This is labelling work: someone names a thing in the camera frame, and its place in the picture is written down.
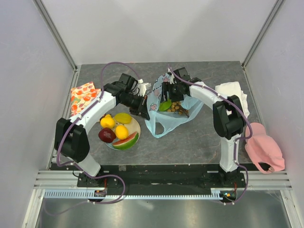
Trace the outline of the fake brown grape cluster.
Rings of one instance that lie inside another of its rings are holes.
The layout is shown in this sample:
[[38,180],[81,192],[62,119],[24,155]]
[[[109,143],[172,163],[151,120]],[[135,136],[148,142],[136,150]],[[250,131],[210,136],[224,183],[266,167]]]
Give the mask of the fake brown grape cluster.
[[181,106],[181,102],[172,102],[166,112],[172,112],[186,117],[190,116],[189,111]]

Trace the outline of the green fake starfruit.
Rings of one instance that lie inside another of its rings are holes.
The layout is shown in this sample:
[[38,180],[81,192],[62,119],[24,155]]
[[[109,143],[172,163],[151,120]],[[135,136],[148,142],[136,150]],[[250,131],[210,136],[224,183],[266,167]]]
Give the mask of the green fake starfruit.
[[166,112],[168,109],[171,109],[171,105],[172,101],[170,99],[160,103],[159,112]]

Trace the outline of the yellow fake mango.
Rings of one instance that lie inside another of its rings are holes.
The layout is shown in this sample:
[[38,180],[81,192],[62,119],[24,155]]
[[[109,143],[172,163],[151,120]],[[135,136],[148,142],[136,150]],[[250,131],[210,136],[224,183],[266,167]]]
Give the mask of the yellow fake mango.
[[121,124],[129,124],[132,121],[132,117],[127,113],[118,113],[114,116],[114,119]]

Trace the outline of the light blue plastic bag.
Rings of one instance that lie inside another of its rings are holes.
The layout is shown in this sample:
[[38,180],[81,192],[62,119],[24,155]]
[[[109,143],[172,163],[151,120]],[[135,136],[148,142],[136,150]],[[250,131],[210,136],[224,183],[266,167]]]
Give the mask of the light blue plastic bag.
[[162,83],[168,82],[167,73],[158,77],[152,90],[147,95],[147,110],[150,120],[146,120],[146,126],[153,137],[161,138],[173,131],[181,124],[192,121],[202,109],[204,103],[197,98],[185,95],[181,106],[189,111],[189,117],[174,114],[172,112],[159,112],[161,103]]

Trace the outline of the yellow fake lemon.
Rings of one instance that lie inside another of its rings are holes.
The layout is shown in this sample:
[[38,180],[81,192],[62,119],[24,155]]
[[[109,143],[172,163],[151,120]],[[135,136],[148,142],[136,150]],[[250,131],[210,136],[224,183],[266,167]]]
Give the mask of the yellow fake lemon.
[[113,129],[116,125],[116,122],[110,114],[106,114],[104,117],[101,118],[100,125],[102,128]]
[[118,125],[115,128],[115,135],[119,140],[124,140],[129,136],[129,131],[124,125]]

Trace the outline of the fake watermelon slice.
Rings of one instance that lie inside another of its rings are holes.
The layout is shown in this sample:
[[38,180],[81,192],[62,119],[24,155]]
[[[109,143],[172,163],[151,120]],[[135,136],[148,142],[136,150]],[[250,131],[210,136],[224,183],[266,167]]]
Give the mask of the fake watermelon slice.
[[127,150],[133,147],[137,143],[138,138],[139,138],[139,133],[134,132],[130,134],[126,139],[112,143],[112,146],[117,150]]

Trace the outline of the red fake apple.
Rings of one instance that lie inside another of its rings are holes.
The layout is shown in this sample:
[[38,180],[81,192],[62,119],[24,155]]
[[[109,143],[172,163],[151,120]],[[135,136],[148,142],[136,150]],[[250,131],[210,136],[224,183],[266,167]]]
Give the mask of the red fake apple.
[[116,135],[110,128],[103,128],[99,133],[98,137],[105,143],[112,143],[116,139]]

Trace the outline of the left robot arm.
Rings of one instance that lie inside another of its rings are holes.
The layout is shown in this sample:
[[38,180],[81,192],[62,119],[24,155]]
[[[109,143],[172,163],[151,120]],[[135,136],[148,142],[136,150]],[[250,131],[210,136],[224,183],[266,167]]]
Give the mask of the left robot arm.
[[101,186],[104,175],[100,172],[101,165],[89,153],[87,134],[104,114],[118,104],[128,107],[132,115],[149,120],[146,91],[150,88],[150,83],[122,74],[118,81],[104,85],[97,97],[80,113],[69,119],[60,118],[56,124],[54,141],[57,165],[64,166],[60,162],[60,156],[64,155],[88,176],[90,184]]

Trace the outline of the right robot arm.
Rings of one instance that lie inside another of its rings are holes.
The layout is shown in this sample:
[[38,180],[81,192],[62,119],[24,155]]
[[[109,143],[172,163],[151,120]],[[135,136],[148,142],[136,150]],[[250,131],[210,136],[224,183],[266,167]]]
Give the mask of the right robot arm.
[[195,98],[202,102],[213,113],[213,126],[220,137],[221,158],[217,174],[218,183],[223,187],[230,186],[239,176],[238,145],[247,123],[238,96],[225,96],[207,86],[199,78],[188,75],[182,67],[164,75],[168,78],[162,82],[161,100],[178,101]]

